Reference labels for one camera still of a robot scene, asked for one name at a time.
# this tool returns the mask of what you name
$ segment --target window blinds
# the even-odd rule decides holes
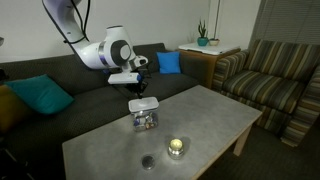
[[[320,0],[261,0],[250,47],[256,39],[320,44]]]

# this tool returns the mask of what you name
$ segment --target yellow pillow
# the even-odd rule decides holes
[[[6,133],[32,115],[29,108],[8,86],[0,86],[0,132]]]

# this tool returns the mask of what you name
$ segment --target teal pillow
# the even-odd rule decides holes
[[[74,100],[46,74],[5,84],[28,106],[42,114],[57,113]]]
[[[179,52],[157,52],[161,74],[180,74]]]

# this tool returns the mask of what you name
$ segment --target clear container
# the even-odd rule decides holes
[[[155,97],[129,101],[129,110],[133,116],[135,131],[144,131],[158,126],[157,108],[159,102]]]

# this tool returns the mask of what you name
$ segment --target striped armchair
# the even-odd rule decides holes
[[[217,61],[212,89],[261,110],[258,126],[298,146],[320,112],[320,45],[256,40]]]

